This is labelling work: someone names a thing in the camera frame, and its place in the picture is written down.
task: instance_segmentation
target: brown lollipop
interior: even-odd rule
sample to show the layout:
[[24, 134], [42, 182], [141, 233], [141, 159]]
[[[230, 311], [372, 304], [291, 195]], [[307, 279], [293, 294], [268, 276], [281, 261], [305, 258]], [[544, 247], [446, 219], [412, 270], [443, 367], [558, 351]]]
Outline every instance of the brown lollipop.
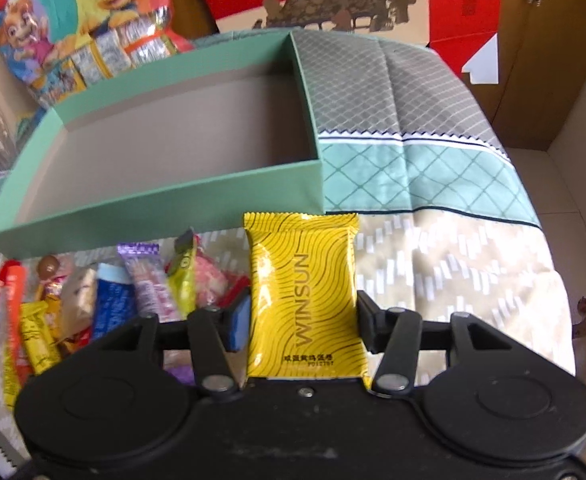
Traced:
[[47, 282], [53, 278], [58, 270], [59, 260], [53, 254], [44, 256], [38, 263], [38, 276], [42, 282]]

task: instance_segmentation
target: open cardboard box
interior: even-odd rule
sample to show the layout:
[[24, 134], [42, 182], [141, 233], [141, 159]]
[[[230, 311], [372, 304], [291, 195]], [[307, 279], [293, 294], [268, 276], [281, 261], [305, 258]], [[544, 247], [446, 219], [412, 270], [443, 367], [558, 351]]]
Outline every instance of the open cardboard box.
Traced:
[[12, 258], [324, 213], [293, 37], [228, 41], [102, 82], [50, 110], [0, 193]]

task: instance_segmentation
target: screw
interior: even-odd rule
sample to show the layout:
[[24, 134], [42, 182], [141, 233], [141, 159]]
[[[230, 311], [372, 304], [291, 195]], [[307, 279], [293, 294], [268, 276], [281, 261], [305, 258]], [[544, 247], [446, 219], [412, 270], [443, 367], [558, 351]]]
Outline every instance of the screw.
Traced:
[[384, 374], [375, 384], [387, 392], [401, 392], [409, 385], [409, 379], [400, 374]]
[[303, 388], [300, 388], [297, 391], [297, 394], [300, 397], [313, 397], [314, 393], [315, 393], [315, 391], [313, 390], [313, 388], [309, 388], [308, 386], [304, 386]]
[[209, 375], [202, 380], [202, 386], [209, 392], [220, 394], [230, 390], [234, 382], [228, 375]]

